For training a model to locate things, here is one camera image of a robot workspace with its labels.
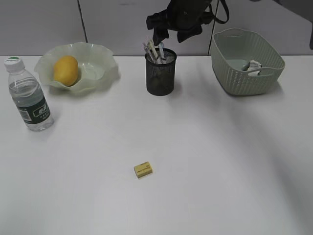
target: mango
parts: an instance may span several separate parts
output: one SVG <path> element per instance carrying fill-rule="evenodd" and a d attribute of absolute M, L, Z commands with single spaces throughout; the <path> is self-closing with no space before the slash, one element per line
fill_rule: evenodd
<path fill-rule="evenodd" d="M 61 82 L 65 86 L 71 86 L 78 78 L 78 62 L 75 57 L 65 55 L 53 66 L 53 80 Z"/>

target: plastic bottle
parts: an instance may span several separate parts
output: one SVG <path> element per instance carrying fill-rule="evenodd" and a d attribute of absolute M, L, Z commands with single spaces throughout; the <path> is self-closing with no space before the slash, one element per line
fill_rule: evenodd
<path fill-rule="evenodd" d="M 26 126 L 32 131 L 50 127 L 53 117 L 40 84 L 25 69 L 20 57 L 9 57 L 4 61 L 9 74 L 9 90 Z"/>

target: bottle label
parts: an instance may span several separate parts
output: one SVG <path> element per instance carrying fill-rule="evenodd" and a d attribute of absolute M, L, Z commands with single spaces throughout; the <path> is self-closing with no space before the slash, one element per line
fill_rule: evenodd
<path fill-rule="evenodd" d="M 50 110 L 45 100 L 42 98 L 40 102 L 29 107 L 17 106 L 23 120 L 27 124 L 38 124 L 46 120 L 50 116 Z"/>

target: basket handle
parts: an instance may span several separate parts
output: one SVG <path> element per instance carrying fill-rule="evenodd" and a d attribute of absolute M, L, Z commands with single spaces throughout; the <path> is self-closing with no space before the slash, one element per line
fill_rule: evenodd
<path fill-rule="evenodd" d="M 277 71 L 278 69 L 274 69 L 274 68 L 269 68 L 269 67 L 263 67 L 263 68 L 259 68 L 259 69 L 255 69 L 255 70 L 251 70 L 251 71 L 245 71 L 244 73 L 247 74 L 250 77 L 269 77 L 272 76 L 274 74 L 275 71 Z M 257 71 L 271 71 L 270 74 L 265 74 L 265 75 L 250 75 L 252 72 L 257 72 Z"/>
<path fill-rule="evenodd" d="M 241 28 L 229 28 L 229 29 L 226 29 L 226 30 L 220 32 L 219 34 L 224 38 L 242 37 L 245 32 L 246 32 L 246 30 L 243 30 Z"/>

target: white wall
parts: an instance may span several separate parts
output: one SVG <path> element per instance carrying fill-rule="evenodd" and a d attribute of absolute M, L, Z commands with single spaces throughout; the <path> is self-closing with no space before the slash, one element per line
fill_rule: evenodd
<path fill-rule="evenodd" d="M 0 54 L 42 55 L 85 41 L 76 0 L 2 0 Z"/>
<path fill-rule="evenodd" d="M 88 42 L 110 48 L 115 55 L 143 55 L 142 43 L 153 36 L 147 29 L 148 15 L 164 10 L 170 0 L 80 0 Z M 203 33 L 179 44 L 170 32 L 165 46 L 178 55 L 206 55 L 212 25 Z"/>
<path fill-rule="evenodd" d="M 312 23 L 273 0 L 226 0 L 230 11 L 227 24 L 215 24 L 214 32 L 238 27 L 260 33 L 282 55 L 313 55 L 310 50 Z M 225 19 L 219 4 L 218 17 Z"/>
<path fill-rule="evenodd" d="M 142 43 L 153 35 L 146 17 L 165 9 L 169 1 L 80 0 L 87 38 L 115 55 L 142 55 Z M 226 1 L 230 21 L 216 23 L 214 32 L 240 27 L 260 33 L 281 54 L 313 54 L 309 49 L 312 24 L 307 20 L 272 0 Z M 221 5 L 218 17 L 225 19 Z M 0 55 L 41 55 L 57 45 L 85 41 L 77 0 L 3 0 L 0 22 Z M 204 25 L 202 35 L 181 44 L 170 31 L 165 45 L 178 55 L 206 55 L 212 26 Z"/>

